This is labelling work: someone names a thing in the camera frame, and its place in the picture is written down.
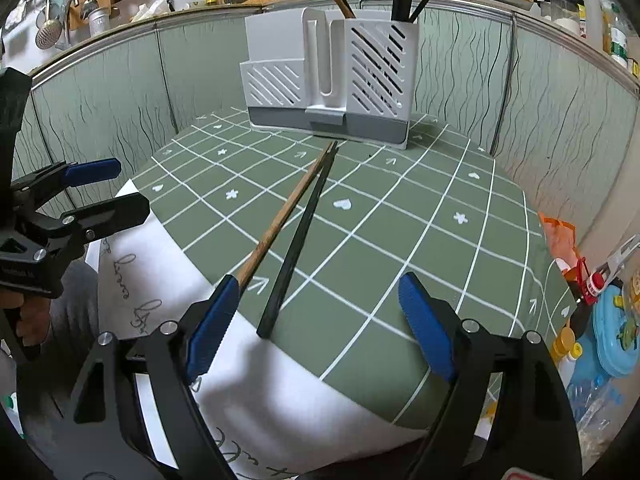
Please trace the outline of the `person left hand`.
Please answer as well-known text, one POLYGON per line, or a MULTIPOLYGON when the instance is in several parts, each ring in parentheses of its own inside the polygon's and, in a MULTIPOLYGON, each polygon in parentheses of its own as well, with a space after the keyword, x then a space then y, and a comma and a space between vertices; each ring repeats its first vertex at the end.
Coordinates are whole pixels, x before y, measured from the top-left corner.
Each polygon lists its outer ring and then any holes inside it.
POLYGON ((16 324, 16 334, 25 347, 42 344, 47 337, 51 300, 42 297, 27 297, 19 292, 2 289, 0 292, 0 308, 20 311, 20 319, 16 324))

